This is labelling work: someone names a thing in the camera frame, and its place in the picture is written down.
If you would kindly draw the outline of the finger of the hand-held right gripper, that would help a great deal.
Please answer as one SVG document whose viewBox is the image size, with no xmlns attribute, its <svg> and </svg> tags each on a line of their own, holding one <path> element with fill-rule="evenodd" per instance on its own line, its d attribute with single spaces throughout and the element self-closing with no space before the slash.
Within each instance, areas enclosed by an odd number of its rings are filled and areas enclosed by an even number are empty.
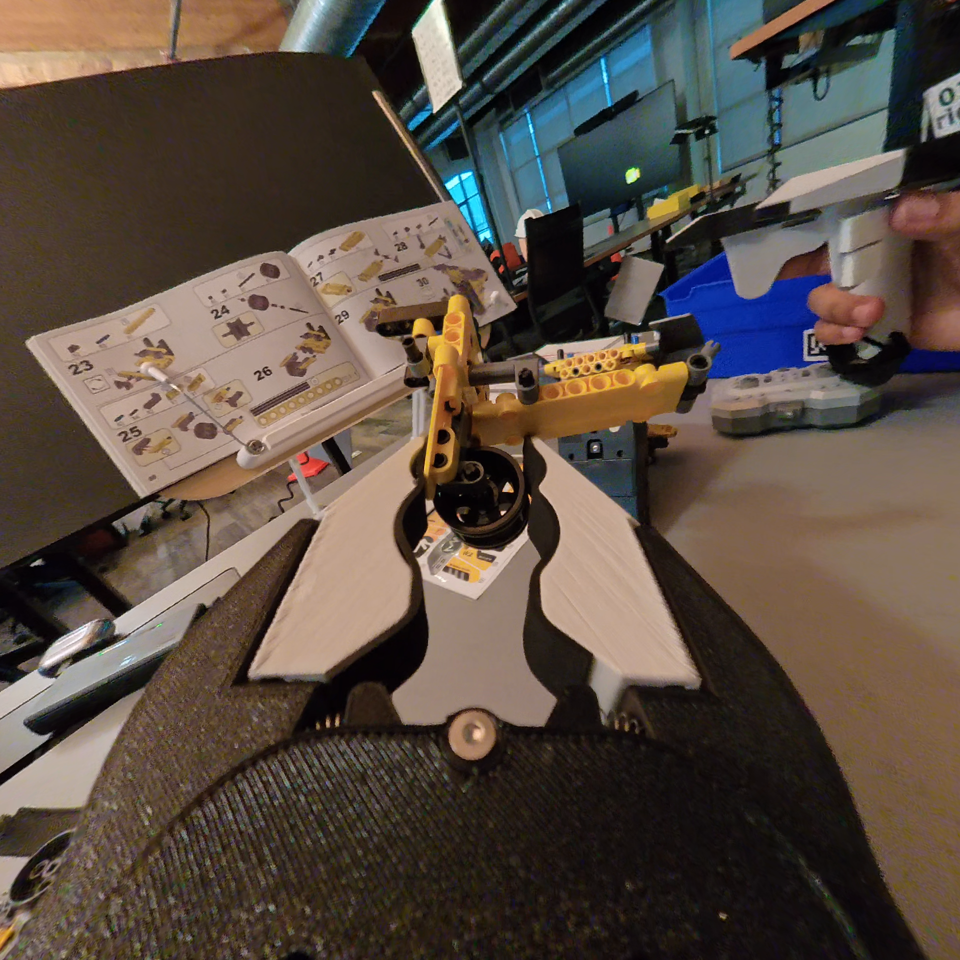
<svg viewBox="0 0 960 960">
<path fill-rule="evenodd" d="M 746 300 L 765 295 L 777 280 L 823 275 L 830 270 L 823 253 L 836 228 L 830 212 L 801 212 L 722 241 L 736 293 Z"/>
<path fill-rule="evenodd" d="M 929 154 L 930 146 L 914 146 L 793 176 L 756 206 L 753 222 L 780 222 L 847 201 L 896 197 L 923 173 Z"/>
</svg>

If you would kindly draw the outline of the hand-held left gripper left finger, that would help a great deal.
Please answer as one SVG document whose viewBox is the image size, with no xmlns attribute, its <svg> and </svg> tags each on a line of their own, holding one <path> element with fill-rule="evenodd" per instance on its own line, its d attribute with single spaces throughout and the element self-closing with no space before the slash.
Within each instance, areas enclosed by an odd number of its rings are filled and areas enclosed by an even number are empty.
<svg viewBox="0 0 960 960">
<path fill-rule="evenodd" d="M 409 619 L 417 576 L 399 521 L 422 447 L 408 440 L 325 509 L 247 678 L 330 682 Z"/>
</svg>

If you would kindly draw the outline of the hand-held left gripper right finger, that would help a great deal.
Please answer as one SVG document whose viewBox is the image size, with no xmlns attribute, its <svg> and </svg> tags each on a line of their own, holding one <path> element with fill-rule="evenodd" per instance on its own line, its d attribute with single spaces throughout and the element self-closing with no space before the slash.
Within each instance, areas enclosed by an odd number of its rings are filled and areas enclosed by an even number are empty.
<svg viewBox="0 0 960 960">
<path fill-rule="evenodd" d="M 700 690 L 640 524 L 545 441 L 526 438 L 523 457 L 538 555 L 523 631 L 534 677 L 557 697 L 589 687 L 605 713 L 631 687 Z"/>
</svg>

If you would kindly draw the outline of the yellow toy brick assembly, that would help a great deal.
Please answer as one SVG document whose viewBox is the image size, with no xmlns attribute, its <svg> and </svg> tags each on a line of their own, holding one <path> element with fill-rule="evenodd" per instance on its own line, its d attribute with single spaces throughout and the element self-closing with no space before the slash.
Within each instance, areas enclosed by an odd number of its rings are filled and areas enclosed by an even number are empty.
<svg viewBox="0 0 960 960">
<path fill-rule="evenodd" d="M 657 321 L 637 344 L 550 363 L 535 355 L 486 362 L 462 294 L 447 305 L 389 307 L 376 332 L 401 342 L 406 385 L 433 387 L 414 460 L 425 497 L 465 544 L 481 549 L 507 546 L 522 532 L 532 495 L 532 481 L 496 447 L 688 412 L 721 349 L 686 314 Z"/>
</svg>

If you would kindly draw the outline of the person's right hand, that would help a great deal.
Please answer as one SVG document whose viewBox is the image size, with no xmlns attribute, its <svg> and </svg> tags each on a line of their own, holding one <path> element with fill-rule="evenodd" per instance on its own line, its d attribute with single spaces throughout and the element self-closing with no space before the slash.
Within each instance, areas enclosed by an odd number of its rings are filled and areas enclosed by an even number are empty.
<svg viewBox="0 0 960 960">
<path fill-rule="evenodd" d="M 914 242 L 912 312 L 908 339 L 932 352 L 959 350 L 959 194 L 905 193 L 894 202 L 892 230 Z M 829 283 L 815 289 L 808 306 L 816 315 L 816 339 L 826 346 L 864 338 L 885 312 L 882 298 L 844 292 Z"/>
</svg>

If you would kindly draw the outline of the blue plastic bin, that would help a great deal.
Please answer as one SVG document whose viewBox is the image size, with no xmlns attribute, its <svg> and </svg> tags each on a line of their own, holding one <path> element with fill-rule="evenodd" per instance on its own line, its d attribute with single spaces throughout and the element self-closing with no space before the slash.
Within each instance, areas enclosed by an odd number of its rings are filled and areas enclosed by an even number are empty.
<svg viewBox="0 0 960 960">
<path fill-rule="evenodd" d="M 825 362 L 813 335 L 810 292 L 828 275 L 778 280 L 764 295 L 745 299 L 736 292 L 726 254 L 711 258 L 662 292 L 667 315 L 693 314 L 707 340 L 721 344 L 712 378 L 765 374 L 781 368 Z"/>
</svg>

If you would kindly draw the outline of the large yellow toy vehicle model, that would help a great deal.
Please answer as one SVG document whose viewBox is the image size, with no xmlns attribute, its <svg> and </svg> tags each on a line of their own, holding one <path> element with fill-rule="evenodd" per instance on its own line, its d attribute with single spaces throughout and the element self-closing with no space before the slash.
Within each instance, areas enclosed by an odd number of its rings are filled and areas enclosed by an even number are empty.
<svg viewBox="0 0 960 960">
<path fill-rule="evenodd" d="M 674 426 L 623 426 L 561 437 L 558 452 L 641 524 L 650 522 L 648 468 L 677 434 Z"/>
</svg>

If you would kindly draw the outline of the yellow sticker sheet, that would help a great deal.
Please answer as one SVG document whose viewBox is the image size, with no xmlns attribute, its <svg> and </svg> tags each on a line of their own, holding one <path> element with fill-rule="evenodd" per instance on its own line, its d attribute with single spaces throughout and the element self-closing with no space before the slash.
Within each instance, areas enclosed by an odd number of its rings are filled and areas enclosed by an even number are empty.
<svg viewBox="0 0 960 960">
<path fill-rule="evenodd" d="M 414 557 L 425 584 L 477 599 L 528 541 L 529 535 L 523 531 L 503 548 L 472 547 L 432 510 L 427 515 L 426 532 L 414 549 Z"/>
</svg>

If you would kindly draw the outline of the grey toy controller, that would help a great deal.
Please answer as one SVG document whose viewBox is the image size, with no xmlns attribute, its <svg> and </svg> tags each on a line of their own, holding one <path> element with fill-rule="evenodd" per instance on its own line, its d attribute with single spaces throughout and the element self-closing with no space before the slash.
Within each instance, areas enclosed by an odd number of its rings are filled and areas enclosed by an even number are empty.
<svg viewBox="0 0 960 960">
<path fill-rule="evenodd" d="M 878 388 L 839 376 L 828 363 L 783 367 L 726 380 L 712 395 L 713 428 L 727 436 L 756 436 L 801 427 L 858 425 L 882 409 Z"/>
</svg>

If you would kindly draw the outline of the silver computer mouse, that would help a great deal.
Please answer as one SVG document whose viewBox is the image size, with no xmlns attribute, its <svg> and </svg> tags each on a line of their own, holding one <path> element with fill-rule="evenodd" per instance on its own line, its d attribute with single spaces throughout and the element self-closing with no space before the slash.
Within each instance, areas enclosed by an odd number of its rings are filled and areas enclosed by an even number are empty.
<svg viewBox="0 0 960 960">
<path fill-rule="evenodd" d="M 88 621 L 54 641 L 42 654 L 37 672 L 44 677 L 56 676 L 63 665 L 89 655 L 108 643 L 114 634 L 113 620 L 98 618 Z"/>
</svg>

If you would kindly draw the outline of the toy instruction booklet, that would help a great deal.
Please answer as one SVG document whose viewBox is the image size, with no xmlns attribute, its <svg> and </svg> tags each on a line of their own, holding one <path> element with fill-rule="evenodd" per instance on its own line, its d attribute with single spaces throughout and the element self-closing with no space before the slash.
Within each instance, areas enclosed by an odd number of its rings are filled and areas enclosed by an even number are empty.
<svg viewBox="0 0 960 960">
<path fill-rule="evenodd" d="M 264 466 L 404 391 L 384 309 L 461 294 L 483 327 L 515 303 L 453 201 L 318 233 L 27 349 L 140 497 L 223 460 Z"/>
</svg>

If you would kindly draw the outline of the hanging white paper sheet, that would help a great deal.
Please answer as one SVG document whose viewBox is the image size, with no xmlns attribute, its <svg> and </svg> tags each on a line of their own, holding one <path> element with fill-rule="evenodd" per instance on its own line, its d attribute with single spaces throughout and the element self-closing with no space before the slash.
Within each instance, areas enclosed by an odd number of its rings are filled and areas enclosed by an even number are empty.
<svg viewBox="0 0 960 960">
<path fill-rule="evenodd" d="M 431 1 L 412 28 L 415 54 L 432 114 L 462 90 L 464 80 L 444 1 Z"/>
</svg>

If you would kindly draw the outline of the black computer monitor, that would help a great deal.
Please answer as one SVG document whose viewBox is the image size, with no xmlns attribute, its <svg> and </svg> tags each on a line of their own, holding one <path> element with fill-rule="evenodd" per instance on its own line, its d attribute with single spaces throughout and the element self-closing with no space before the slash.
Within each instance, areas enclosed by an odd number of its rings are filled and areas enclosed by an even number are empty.
<svg viewBox="0 0 960 960">
<path fill-rule="evenodd" d="M 3 567 L 138 501 L 26 340 L 437 202 L 376 89 L 276 52 L 2 91 Z"/>
</svg>

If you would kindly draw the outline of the large wall display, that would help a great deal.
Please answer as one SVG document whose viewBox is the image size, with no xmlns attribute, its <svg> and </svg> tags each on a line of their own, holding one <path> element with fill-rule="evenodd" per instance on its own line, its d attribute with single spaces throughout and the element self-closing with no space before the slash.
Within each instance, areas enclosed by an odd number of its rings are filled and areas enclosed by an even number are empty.
<svg viewBox="0 0 960 960">
<path fill-rule="evenodd" d="M 558 148 L 558 162 L 571 206 L 583 216 L 628 205 L 683 177 L 675 83 L 669 80 L 642 97 L 623 98 L 596 114 Z"/>
</svg>

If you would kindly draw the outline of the silver ventilation duct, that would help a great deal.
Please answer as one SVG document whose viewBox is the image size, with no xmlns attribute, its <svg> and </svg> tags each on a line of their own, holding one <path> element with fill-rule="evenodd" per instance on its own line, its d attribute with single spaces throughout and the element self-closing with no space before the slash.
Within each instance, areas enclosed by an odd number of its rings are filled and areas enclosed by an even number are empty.
<svg viewBox="0 0 960 960">
<path fill-rule="evenodd" d="M 354 54 L 384 1 L 298 1 L 281 52 Z"/>
</svg>

